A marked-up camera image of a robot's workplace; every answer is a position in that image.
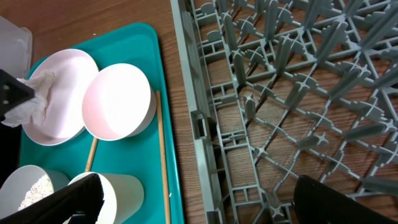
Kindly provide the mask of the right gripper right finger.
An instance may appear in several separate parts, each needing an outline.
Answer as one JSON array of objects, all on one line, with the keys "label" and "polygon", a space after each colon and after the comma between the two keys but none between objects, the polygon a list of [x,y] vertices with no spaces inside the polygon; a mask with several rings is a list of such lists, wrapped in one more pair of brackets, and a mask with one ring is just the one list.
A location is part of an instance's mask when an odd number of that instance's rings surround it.
[{"label": "right gripper right finger", "polygon": [[397,224],[307,175],[294,188],[294,209],[301,224]]}]

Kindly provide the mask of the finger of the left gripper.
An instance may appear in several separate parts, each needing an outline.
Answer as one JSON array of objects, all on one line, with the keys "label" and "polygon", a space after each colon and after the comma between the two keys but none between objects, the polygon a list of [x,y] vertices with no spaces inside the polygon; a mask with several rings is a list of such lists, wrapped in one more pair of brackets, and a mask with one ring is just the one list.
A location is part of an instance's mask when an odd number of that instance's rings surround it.
[{"label": "finger of the left gripper", "polygon": [[31,100],[35,96],[34,90],[18,81],[1,69],[1,121],[5,114],[20,104]]}]

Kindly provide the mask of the grey bowl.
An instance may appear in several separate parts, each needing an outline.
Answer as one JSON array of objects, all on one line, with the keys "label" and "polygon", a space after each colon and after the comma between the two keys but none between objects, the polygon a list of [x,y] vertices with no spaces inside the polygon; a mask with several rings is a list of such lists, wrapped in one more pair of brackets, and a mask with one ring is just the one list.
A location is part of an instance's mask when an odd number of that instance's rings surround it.
[{"label": "grey bowl", "polygon": [[68,185],[70,179],[62,172],[26,165],[15,170],[1,187],[1,218],[18,211],[26,193],[41,177],[46,176],[49,186],[56,192]]}]

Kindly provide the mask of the white rice pile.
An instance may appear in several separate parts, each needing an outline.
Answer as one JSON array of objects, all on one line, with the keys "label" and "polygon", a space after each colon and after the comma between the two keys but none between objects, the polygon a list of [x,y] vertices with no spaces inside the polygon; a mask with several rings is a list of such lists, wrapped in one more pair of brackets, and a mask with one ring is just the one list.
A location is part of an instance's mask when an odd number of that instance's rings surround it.
[{"label": "white rice pile", "polygon": [[50,177],[43,175],[25,194],[18,210],[23,210],[53,193],[54,189]]}]

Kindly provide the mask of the white napkin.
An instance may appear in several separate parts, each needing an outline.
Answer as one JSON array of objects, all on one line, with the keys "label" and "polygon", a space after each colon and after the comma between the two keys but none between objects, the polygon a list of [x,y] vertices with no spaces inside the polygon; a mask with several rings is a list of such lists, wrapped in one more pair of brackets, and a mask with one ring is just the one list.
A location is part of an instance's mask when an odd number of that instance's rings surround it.
[{"label": "white napkin", "polygon": [[16,78],[21,83],[31,87],[35,96],[5,114],[2,124],[9,127],[16,127],[20,124],[34,123],[42,125],[45,120],[45,110],[47,107],[47,95],[53,83],[55,75],[50,70],[43,70],[37,77],[26,80]]}]

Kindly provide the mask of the white cup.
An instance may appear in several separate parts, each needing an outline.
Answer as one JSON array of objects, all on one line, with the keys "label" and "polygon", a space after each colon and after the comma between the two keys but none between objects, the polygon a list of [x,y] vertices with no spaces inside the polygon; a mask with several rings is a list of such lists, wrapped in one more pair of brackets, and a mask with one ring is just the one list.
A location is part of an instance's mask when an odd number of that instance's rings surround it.
[{"label": "white cup", "polygon": [[[69,185],[95,172],[84,172],[74,177]],[[100,177],[104,204],[96,224],[120,224],[133,216],[144,201],[144,188],[132,175],[95,173]]]}]

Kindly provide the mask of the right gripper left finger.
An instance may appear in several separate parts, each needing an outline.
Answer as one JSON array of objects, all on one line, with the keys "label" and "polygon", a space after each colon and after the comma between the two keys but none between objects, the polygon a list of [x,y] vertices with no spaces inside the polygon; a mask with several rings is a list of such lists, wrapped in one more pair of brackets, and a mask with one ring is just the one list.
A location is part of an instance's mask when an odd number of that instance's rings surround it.
[{"label": "right gripper left finger", "polygon": [[96,223],[104,204],[104,192],[98,174],[62,188],[31,206],[1,219],[1,224]]}]

